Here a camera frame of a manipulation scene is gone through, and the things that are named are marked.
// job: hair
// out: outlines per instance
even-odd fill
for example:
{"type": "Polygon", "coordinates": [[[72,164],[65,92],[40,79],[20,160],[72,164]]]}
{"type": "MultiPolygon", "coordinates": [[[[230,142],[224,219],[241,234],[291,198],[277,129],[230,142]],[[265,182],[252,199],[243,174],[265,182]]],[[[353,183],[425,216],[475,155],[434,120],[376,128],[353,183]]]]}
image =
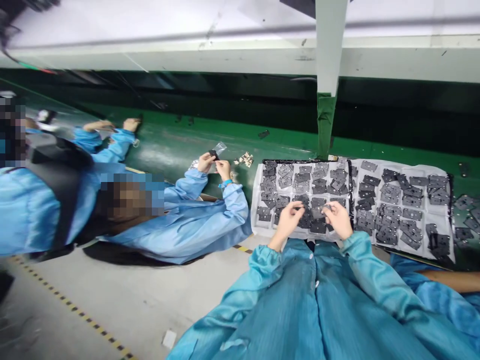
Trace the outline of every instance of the hair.
{"type": "MultiPolygon", "coordinates": [[[[130,207],[126,209],[126,213],[129,212],[128,210],[135,210],[131,208],[133,206],[131,201],[122,202],[122,204],[119,204],[118,191],[137,188],[136,184],[132,182],[123,182],[120,184],[120,186],[114,186],[114,184],[115,183],[109,183],[108,186],[98,192],[95,208],[91,213],[86,225],[74,240],[77,245],[86,244],[98,236],[114,236],[120,234],[135,225],[141,224],[142,222],[153,218],[153,216],[145,215],[114,215],[114,211],[112,211],[112,209],[115,206],[130,207]]],[[[82,250],[89,258],[114,265],[145,266],[156,268],[178,265],[145,256],[135,248],[107,241],[98,241],[93,245],[83,248],[82,250]]],[[[203,259],[205,256],[206,255],[199,256],[181,265],[194,263],[197,260],[203,259]]]]}

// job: plastic bag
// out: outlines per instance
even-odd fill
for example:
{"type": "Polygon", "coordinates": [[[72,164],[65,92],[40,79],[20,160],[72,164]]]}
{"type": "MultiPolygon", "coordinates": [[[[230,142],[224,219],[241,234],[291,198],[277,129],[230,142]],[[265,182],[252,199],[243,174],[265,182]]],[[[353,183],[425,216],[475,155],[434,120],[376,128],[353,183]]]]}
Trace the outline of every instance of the plastic bag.
{"type": "MultiPolygon", "coordinates": [[[[226,148],[227,146],[220,141],[212,150],[215,150],[218,157],[220,157],[220,154],[223,153],[226,148]]],[[[196,160],[193,160],[188,170],[196,169],[198,167],[199,167],[199,160],[196,159],[196,160]]],[[[209,173],[214,173],[214,172],[215,171],[213,170],[213,167],[211,167],[209,173]]]]}

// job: wire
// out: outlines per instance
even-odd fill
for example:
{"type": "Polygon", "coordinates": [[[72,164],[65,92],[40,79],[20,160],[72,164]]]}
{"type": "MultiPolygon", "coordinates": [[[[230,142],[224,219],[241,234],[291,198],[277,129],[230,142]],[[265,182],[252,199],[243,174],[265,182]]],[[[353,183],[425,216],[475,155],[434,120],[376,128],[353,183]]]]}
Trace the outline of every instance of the wire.
{"type": "Polygon", "coordinates": [[[45,68],[42,68],[42,67],[37,67],[37,66],[33,66],[33,65],[30,65],[26,62],[22,62],[16,58],[14,58],[13,56],[11,56],[9,54],[9,52],[7,51],[7,46],[8,46],[8,43],[10,41],[10,39],[17,35],[18,33],[20,33],[21,30],[16,27],[16,26],[13,26],[13,25],[7,25],[6,27],[3,28],[3,31],[0,33],[0,42],[1,42],[1,52],[7,57],[9,58],[10,60],[12,60],[13,62],[17,63],[18,65],[20,66],[23,66],[24,68],[27,68],[27,69],[32,69],[32,70],[37,70],[37,71],[41,71],[42,73],[47,73],[47,74],[53,74],[53,75],[57,75],[57,73],[55,71],[52,71],[52,70],[48,70],[48,69],[45,69],[45,68]],[[12,28],[12,29],[15,29],[16,32],[14,34],[10,34],[8,35],[7,34],[7,29],[8,28],[12,28]]]}

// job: hand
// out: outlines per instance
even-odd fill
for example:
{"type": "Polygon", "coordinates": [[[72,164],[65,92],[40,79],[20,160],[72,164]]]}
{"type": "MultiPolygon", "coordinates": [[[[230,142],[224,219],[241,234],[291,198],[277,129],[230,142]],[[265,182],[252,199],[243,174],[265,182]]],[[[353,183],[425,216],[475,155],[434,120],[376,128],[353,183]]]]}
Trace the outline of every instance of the hand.
{"type": "Polygon", "coordinates": [[[138,118],[128,118],[123,122],[123,129],[134,133],[142,121],[138,118]]]}
{"type": "Polygon", "coordinates": [[[88,124],[83,125],[83,130],[88,133],[93,133],[95,130],[105,130],[113,132],[115,129],[115,125],[113,125],[108,120],[100,120],[95,122],[90,122],[88,124]]]}
{"type": "Polygon", "coordinates": [[[220,174],[222,181],[227,181],[231,179],[230,176],[230,163],[227,160],[217,160],[215,161],[216,172],[220,174]]]}
{"type": "Polygon", "coordinates": [[[347,209],[340,205],[338,201],[331,201],[326,204],[331,207],[331,211],[327,207],[322,209],[327,224],[333,227],[340,239],[347,240],[354,233],[347,209]]]}
{"type": "Polygon", "coordinates": [[[304,204],[301,201],[293,201],[289,203],[280,213],[278,227],[275,235],[271,238],[268,247],[279,252],[284,241],[294,232],[299,224],[300,218],[305,213],[304,204]]]}
{"type": "Polygon", "coordinates": [[[209,152],[204,153],[198,159],[198,166],[197,166],[198,171],[201,173],[208,174],[214,160],[215,160],[215,156],[210,156],[209,152]]]}

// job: sleeve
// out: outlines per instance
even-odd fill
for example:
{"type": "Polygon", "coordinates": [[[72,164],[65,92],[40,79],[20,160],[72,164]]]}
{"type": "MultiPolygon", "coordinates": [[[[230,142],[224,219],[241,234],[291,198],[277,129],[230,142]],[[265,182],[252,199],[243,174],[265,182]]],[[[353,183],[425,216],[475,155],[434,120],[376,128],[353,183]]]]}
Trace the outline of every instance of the sleeve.
{"type": "Polygon", "coordinates": [[[94,154],[96,148],[102,145],[102,138],[97,131],[88,132],[77,126],[73,134],[75,138],[72,142],[90,154],[94,154]]]}
{"type": "Polygon", "coordinates": [[[213,359],[265,290],[280,279],[281,263],[280,253],[258,246],[249,258],[250,269],[226,291],[217,307],[183,334],[167,359],[213,359]]]}
{"type": "Polygon", "coordinates": [[[115,141],[108,145],[106,149],[93,154],[91,157],[96,163],[119,163],[125,160],[125,155],[130,145],[135,141],[135,134],[125,129],[116,129],[116,133],[111,135],[115,141]]]}
{"type": "Polygon", "coordinates": [[[416,336],[436,359],[478,359],[468,339],[444,316],[425,308],[397,272],[372,253],[370,237],[355,231],[341,249],[355,277],[379,306],[416,336]]]}
{"type": "Polygon", "coordinates": [[[196,200],[202,193],[205,185],[207,185],[207,182],[208,177],[206,173],[200,172],[195,168],[190,169],[185,172],[185,177],[177,180],[175,186],[165,189],[165,202],[178,203],[179,200],[196,200]]]}
{"type": "Polygon", "coordinates": [[[162,230],[161,237],[165,240],[158,241],[158,234],[151,232],[137,239],[136,243],[143,249],[161,254],[163,257],[181,258],[202,251],[221,237],[227,237],[229,234],[234,237],[236,236],[234,230],[245,224],[249,216],[249,206],[242,186],[238,184],[227,186],[223,191],[223,201],[225,210],[192,219],[182,224],[181,231],[176,226],[162,230]]]}

